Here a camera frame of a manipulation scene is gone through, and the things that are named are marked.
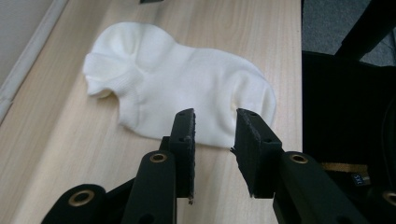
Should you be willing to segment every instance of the gray carpet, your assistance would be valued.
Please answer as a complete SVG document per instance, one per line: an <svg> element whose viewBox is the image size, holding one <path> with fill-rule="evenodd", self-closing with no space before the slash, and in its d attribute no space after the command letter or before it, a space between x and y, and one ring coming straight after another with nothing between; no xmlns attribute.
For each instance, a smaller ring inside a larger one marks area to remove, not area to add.
<svg viewBox="0 0 396 224"><path fill-rule="evenodd" d="M369 3L370 0L305 0L303 50L334 55ZM389 34L361 61L395 66L394 42L394 35Z"/></svg>

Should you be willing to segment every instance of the white sock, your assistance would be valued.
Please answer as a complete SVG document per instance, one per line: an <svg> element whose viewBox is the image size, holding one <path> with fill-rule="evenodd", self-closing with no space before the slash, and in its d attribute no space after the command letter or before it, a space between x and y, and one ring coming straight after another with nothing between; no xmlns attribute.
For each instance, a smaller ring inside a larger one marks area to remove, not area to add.
<svg viewBox="0 0 396 224"><path fill-rule="evenodd" d="M271 124L276 100L261 71L217 49L179 45L164 30L122 22L104 30L87 54L88 94L120 100L120 123L146 137L169 135L175 114L194 108L196 143L233 146L236 109Z"/></svg>

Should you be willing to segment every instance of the wooden table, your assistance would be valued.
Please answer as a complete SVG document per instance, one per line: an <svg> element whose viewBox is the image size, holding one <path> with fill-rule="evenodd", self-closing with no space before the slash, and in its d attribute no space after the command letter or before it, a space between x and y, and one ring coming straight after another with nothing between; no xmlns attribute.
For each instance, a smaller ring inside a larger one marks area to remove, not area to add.
<svg viewBox="0 0 396 224"><path fill-rule="evenodd" d="M86 94L84 57L119 21L155 24L180 44L253 62L276 93L273 130L285 150L302 150L300 1L69 0L0 126L1 223L38 223L79 184L114 189L158 149L160 140L118 124L117 97ZM177 200L178 223L276 223L271 200L249 198L228 148L196 146L195 188L194 205Z"/></svg>

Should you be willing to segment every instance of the white wall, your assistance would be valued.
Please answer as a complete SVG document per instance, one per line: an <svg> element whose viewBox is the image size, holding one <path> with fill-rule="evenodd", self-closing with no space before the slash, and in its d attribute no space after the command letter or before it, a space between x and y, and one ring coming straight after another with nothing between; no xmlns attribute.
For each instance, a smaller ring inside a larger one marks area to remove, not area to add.
<svg viewBox="0 0 396 224"><path fill-rule="evenodd" d="M67 0L0 0L0 123Z"/></svg>

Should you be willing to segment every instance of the screw hole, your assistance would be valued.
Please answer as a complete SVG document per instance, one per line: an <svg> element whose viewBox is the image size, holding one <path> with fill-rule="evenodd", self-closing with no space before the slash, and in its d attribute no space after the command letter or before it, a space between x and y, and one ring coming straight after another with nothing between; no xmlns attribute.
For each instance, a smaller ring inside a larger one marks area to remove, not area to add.
<svg viewBox="0 0 396 224"><path fill-rule="evenodd" d="M295 161L295 162L301 163L301 164L305 164L305 163L308 162L308 159L306 157L300 156L300 155L296 155L296 154L291 155L290 159L292 161Z"/></svg>
<svg viewBox="0 0 396 224"><path fill-rule="evenodd" d="M393 206L396 206L396 193L393 191L385 191L382 195L384 199L392 204Z"/></svg>
<svg viewBox="0 0 396 224"><path fill-rule="evenodd" d="M145 214L139 218L139 224L154 223L154 216L152 214Z"/></svg>
<svg viewBox="0 0 396 224"><path fill-rule="evenodd" d="M149 159L152 162L163 162L163 161L166 161L167 157L164 154L157 153L157 154L154 154L154 155L150 156Z"/></svg>
<svg viewBox="0 0 396 224"><path fill-rule="evenodd" d="M74 207L82 206L93 199L95 193L90 189L81 190L73 194L69 199L69 204Z"/></svg>

